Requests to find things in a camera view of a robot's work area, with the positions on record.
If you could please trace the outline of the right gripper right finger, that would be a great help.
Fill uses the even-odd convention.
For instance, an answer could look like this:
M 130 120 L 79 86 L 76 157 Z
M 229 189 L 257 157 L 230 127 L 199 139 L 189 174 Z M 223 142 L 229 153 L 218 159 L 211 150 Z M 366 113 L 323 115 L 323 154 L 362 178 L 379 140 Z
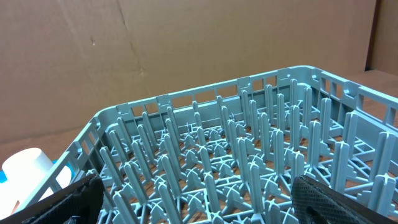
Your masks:
M 291 197 L 300 224 L 395 222 L 306 175 L 294 179 Z

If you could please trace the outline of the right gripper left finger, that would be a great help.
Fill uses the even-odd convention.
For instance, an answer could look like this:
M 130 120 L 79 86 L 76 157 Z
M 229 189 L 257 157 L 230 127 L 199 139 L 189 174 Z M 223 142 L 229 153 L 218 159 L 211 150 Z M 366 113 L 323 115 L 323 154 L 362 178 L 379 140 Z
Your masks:
M 98 174 L 90 174 L 1 220 L 1 224 L 96 223 L 104 198 Z

